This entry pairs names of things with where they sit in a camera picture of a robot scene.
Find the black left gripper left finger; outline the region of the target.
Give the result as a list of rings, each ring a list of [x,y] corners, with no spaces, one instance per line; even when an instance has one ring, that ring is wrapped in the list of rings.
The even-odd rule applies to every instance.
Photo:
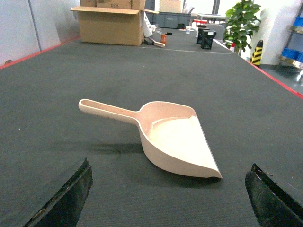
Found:
[[[75,227],[93,186],[92,167],[79,160],[35,195],[1,216],[2,227]]]

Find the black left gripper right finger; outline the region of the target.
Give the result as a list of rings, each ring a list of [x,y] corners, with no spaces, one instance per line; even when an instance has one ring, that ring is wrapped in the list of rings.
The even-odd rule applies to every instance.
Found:
[[[251,207],[261,227],[303,225],[303,177],[275,173],[253,163],[245,176]]]

